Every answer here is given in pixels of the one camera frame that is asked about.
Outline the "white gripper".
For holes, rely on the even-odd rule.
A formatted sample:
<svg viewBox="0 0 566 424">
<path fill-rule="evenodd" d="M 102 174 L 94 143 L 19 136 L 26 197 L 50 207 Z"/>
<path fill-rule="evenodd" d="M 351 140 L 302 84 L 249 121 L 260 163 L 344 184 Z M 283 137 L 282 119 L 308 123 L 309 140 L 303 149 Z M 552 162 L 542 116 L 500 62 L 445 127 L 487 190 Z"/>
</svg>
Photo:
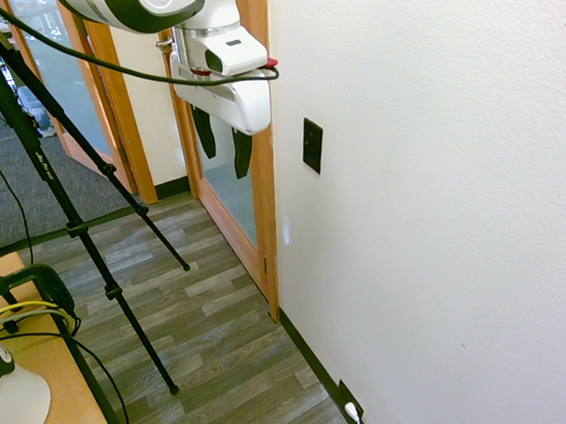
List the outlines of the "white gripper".
<svg viewBox="0 0 566 424">
<path fill-rule="evenodd" d="M 210 115 L 233 126 L 234 172 L 246 177 L 252 136 L 270 124 L 271 103 L 266 75 L 260 68 L 267 50 L 242 26 L 173 29 L 170 58 L 173 87 L 192 104 L 192 119 L 207 158 L 215 157 Z"/>
</svg>

